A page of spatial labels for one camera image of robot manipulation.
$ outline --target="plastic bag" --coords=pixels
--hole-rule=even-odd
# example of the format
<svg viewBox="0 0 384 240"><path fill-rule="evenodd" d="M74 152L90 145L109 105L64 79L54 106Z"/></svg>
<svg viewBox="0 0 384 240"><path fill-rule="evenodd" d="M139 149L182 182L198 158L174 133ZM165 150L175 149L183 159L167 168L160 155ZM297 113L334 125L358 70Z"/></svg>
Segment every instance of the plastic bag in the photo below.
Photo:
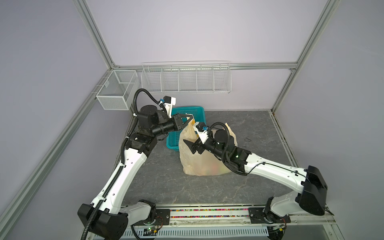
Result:
<svg viewBox="0 0 384 240"><path fill-rule="evenodd" d="M212 176L230 172L223 162L218 160L209 151L204 151L202 154L199 154L197 151L195 154L191 153L190 149L183 140L186 139L191 142L195 142L197 140L198 136L193 129L194 122L194 120L190 121L180 133L180 161L183 165L184 173L197 176ZM236 135L227 124L225 125L228 127L230 135L235 139L235 146L237 146Z"/></svg>

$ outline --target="gray marble tabletop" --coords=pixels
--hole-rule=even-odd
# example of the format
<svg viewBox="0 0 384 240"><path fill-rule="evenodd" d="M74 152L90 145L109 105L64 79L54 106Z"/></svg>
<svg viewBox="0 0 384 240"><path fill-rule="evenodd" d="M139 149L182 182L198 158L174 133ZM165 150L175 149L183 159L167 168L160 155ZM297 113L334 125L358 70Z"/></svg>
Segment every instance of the gray marble tabletop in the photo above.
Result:
<svg viewBox="0 0 384 240"><path fill-rule="evenodd" d="M289 165L289 160L268 111L206 111L207 125L227 122L238 146L264 158ZM277 182L250 174L191 176L183 172L179 152L160 141L139 169L123 204L146 199L157 204L265 204L271 196L291 190Z"/></svg>

